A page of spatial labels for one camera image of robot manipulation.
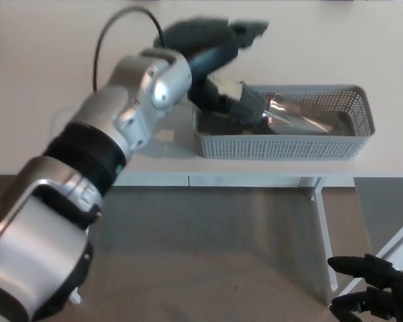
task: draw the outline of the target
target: table leg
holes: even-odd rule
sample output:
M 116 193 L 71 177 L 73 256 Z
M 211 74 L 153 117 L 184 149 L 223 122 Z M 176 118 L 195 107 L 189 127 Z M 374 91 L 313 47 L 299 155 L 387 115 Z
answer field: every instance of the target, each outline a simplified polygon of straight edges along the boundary
M 330 242 L 330 235 L 328 233 L 328 225 L 327 219 L 325 215 L 324 209 L 324 201 L 322 199 L 322 188 L 326 181 L 325 177 L 319 177 L 316 179 L 315 185 L 312 189 L 312 193 L 310 195 L 310 200 L 315 202 L 315 209 L 316 209 L 316 217 L 318 220 L 318 225 L 321 232 L 322 238 L 322 247 L 324 250 L 324 263 L 325 263 L 325 270 L 328 274 L 328 296 L 326 298 L 326 304 L 329 305 L 331 302 L 333 292 L 339 287 L 337 282 L 336 273 L 334 270 L 327 264 L 327 259 L 332 257 L 332 248 Z

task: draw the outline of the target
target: robotic hand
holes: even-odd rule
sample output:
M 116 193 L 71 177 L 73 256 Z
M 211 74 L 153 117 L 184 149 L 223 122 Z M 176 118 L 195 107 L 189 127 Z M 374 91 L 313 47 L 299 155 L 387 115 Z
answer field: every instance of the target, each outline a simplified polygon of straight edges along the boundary
M 0 321 L 38 321 L 64 307 L 93 258 L 85 230 L 101 216 L 102 200 L 133 152 L 197 79 L 251 44 L 235 34 L 242 25 L 210 21 L 203 48 L 153 48 L 123 58 L 1 196 Z
M 370 311 L 373 316 L 389 320 L 393 317 L 403 322 L 403 272 L 393 268 L 392 263 L 372 255 L 359 257 L 333 257 L 328 264 L 334 271 L 364 278 L 374 287 L 365 292 L 343 295 L 332 300 L 330 310 L 340 322 L 362 322 L 351 311 Z

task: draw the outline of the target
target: robotic arm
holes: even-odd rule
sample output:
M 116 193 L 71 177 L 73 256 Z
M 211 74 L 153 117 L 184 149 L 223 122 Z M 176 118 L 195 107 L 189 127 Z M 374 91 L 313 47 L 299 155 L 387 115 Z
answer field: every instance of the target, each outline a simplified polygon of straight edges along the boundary
M 194 26 L 199 32 L 188 30 Z M 101 216 L 118 174 L 191 90 L 194 76 L 206 79 L 252 44 L 256 33 L 238 36 L 249 26 L 212 19 L 174 25 L 202 47 L 181 48 L 166 31 L 170 49 L 122 59 L 45 152 L 23 167 L 0 198 L 0 321 L 38 321 L 64 307 L 87 277 L 93 247 L 85 229 Z

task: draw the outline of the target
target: floor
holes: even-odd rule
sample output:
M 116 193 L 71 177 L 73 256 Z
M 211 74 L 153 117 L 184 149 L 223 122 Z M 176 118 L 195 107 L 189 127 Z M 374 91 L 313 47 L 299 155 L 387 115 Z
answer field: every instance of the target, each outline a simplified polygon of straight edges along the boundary
M 355 189 L 323 195 L 334 254 L 368 252 Z M 317 235 L 307 191 L 114 188 L 83 303 L 48 322 L 333 322 Z

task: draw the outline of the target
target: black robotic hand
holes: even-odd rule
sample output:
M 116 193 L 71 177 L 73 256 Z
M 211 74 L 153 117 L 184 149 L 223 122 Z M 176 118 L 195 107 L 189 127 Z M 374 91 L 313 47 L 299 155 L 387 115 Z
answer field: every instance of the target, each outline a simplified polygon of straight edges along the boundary
M 373 316 L 403 322 L 403 272 L 394 269 L 392 263 L 366 254 L 364 258 L 332 257 L 328 259 L 328 265 L 336 272 L 364 278 L 374 286 L 367 287 L 365 292 L 332 300 L 330 311 L 340 322 L 362 322 L 353 311 L 370 311 Z
M 195 17 L 178 21 L 164 31 L 166 47 L 184 55 L 191 69 L 193 83 L 188 91 L 188 99 L 205 114 L 216 112 L 229 115 L 231 120 L 236 119 L 240 123 L 260 120 L 265 108 L 264 101 L 257 105 L 261 106 L 261 110 L 254 111 L 254 101 L 251 99 L 256 95 L 251 96 L 250 91 L 242 89 L 240 99 L 236 100 L 224 94 L 224 89 L 220 91 L 208 79 L 208 75 L 231 63 L 240 49 L 251 47 L 268 25 L 263 20 L 229 22 L 228 19 Z M 154 47 L 160 45 L 157 37 Z

